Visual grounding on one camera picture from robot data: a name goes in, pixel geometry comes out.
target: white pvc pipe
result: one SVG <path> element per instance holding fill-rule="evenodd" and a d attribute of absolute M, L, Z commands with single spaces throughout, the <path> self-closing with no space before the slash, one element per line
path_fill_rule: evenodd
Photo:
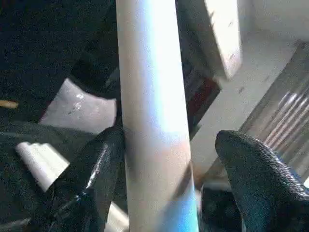
<path fill-rule="evenodd" d="M 309 188 L 309 177 L 305 180 L 304 186 Z"/>
<path fill-rule="evenodd" d="M 42 155 L 27 142 L 16 146 L 16 152 L 36 179 L 41 189 L 46 192 L 57 179 L 56 174 Z"/>
<path fill-rule="evenodd" d="M 197 232 L 175 0 L 116 0 L 131 232 Z"/>
<path fill-rule="evenodd" d="M 54 170 L 56 176 L 60 174 L 68 167 L 70 164 L 56 149 L 54 149 L 50 144 L 42 144 L 37 147 L 41 155 L 49 163 L 51 168 Z"/>
<path fill-rule="evenodd" d="M 104 232 L 129 232 L 129 219 L 115 203 L 111 203 Z"/>

